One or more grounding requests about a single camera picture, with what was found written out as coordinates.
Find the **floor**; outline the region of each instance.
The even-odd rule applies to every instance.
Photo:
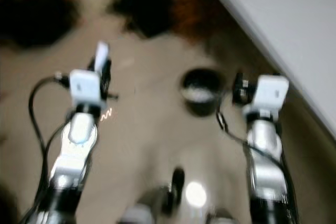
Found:
[[[189,206],[183,196],[172,223],[204,223],[207,211],[227,208],[241,224],[250,223],[245,158],[241,146],[223,136],[215,117],[190,115],[179,94],[181,76],[191,68],[220,69],[228,86],[243,69],[255,77],[270,67],[240,29],[214,38],[210,49],[191,46],[172,35],[140,40],[121,32],[122,21],[99,16],[45,49],[13,52],[0,49],[1,88],[9,97],[1,104],[0,147],[2,179],[18,198],[21,212],[31,206],[38,185],[41,158],[29,121],[29,92],[41,78],[55,71],[85,68],[98,40],[111,46],[111,91],[120,95],[100,125],[100,141],[77,211],[78,223],[115,223],[146,190],[168,183],[176,165],[186,171],[186,184],[201,183],[207,203]],[[36,98],[36,116],[44,136],[64,120],[69,94],[56,86]],[[232,131],[245,134],[239,108],[224,101]],[[295,95],[282,113],[284,149],[297,191],[302,223],[336,223],[335,149]],[[50,165],[59,152],[55,141]]]

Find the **white contents in bowl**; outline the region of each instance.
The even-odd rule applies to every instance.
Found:
[[[188,87],[181,90],[182,96],[191,102],[209,102],[215,98],[215,95],[209,89]]]

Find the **black bowl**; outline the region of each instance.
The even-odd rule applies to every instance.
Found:
[[[180,87],[187,108],[197,116],[214,113],[223,90],[223,77],[217,71],[207,68],[187,72]]]

